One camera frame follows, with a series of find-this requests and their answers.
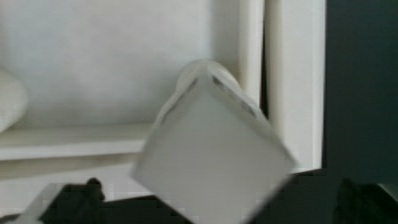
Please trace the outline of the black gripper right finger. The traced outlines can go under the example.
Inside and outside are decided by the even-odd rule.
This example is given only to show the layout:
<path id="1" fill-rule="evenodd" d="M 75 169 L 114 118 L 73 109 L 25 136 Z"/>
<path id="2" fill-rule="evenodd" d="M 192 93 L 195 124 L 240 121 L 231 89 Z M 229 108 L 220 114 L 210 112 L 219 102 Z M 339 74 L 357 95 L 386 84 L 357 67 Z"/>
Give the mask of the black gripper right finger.
<path id="1" fill-rule="evenodd" d="M 398 195 L 386 185 L 398 187 L 396 169 L 295 174 L 251 224 L 398 224 Z"/>

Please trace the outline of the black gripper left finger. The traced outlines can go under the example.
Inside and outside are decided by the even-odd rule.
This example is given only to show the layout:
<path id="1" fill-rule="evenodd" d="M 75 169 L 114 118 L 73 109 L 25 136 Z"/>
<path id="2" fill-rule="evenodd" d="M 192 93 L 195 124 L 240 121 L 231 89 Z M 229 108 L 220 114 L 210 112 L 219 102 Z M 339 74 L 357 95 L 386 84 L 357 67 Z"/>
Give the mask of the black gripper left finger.
<path id="1" fill-rule="evenodd" d="M 155 196 L 105 201 L 96 178 L 50 185 L 11 224 L 190 224 Z"/>

